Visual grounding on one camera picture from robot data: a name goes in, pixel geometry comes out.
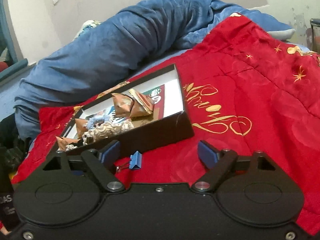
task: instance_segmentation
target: silver bolt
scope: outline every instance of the silver bolt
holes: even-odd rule
[[[210,187],[210,184],[205,181],[199,181],[195,184],[195,188],[198,190],[206,190]]]
[[[289,232],[285,236],[285,240],[294,240],[296,238],[296,233],[295,232]]]
[[[122,188],[122,183],[119,181],[112,181],[107,184],[107,187],[112,190],[118,190]]]
[[[25,240],[32,240],[32,239],[33,239],[33,234],[30,233],[30,232],[24,232],[24,233],[23,233],[23,238],[24,238]]]
[[[164,191],[163,187],[157,187],[156,188],[156,192],[163,192],[163,191]]]

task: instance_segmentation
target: cardboard box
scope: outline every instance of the cardboard box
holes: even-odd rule
[[[142,93],[148,92],[155,101],[154,115],[147,119],[137,118],[132,121],[134,129],[70,150],[68,151],[68,155],[78,155],[86,149],[100,150],[111,141],[119,140],[121,142],[120,156],[126,157],[136,151],[143,153],[176,143],[194,135],[187,115],[183,90],[175,65],[169,65],[124,85],[114,90],[113,93],[129,95],[128,90],[131,88]],[[102,110],[112,112],[112,107],[112,96],[111,94],[107,94],[82,107],[74,118],[89,119]],[[75,138],[76,134],[75,121],[72,119],[60,136]],[[56,151],[57,149],[58,145],[56,143],[52,151]]]

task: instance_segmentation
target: red blanket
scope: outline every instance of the red blanket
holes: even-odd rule
[[[319,59],[316,53],[306,55],[273,39],[244,16],[228,17],[194,49],[150,70],[176,64],[195,136],[144,153],[141,170],[122,171],[118,178],[126,185],[193,183],[205,173],[197,157],[201,139],[241,155],[262,150],[303,190],[305,205],[298,224],[316,233],[320,230]],[[73,113],[73,107],[41,109],[42,132],[13,182],[25,179],[44,161]]]

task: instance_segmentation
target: blue plush blanket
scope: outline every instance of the blue plush blanket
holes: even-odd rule
[[[142,1],[40,60],[21,80],[15,98],[21,138],[39,134],[41,107],[83,102],[138,71],[143,59],[156,59],[169,49],[192,48],[234,12],[281,40],[294,33],[270,15],[220,0]]]

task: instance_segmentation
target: gold star pattern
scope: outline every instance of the gold star pattern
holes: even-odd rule
[[[282,51],[282,50],[280,49],[280,44],[275,48],[275,50],[276,50],[276,53],[278,53],[279,51]]]
[[[302,68],[302,66],[300,66],[300,68],[299,68],[298,75],[293,75],[293,76],[295,76],[295,79],[296,79],[294,82],[301,80],[301,78],[306,76],[306,75],[303,75],[304,70],[302,70],[301,68]]]

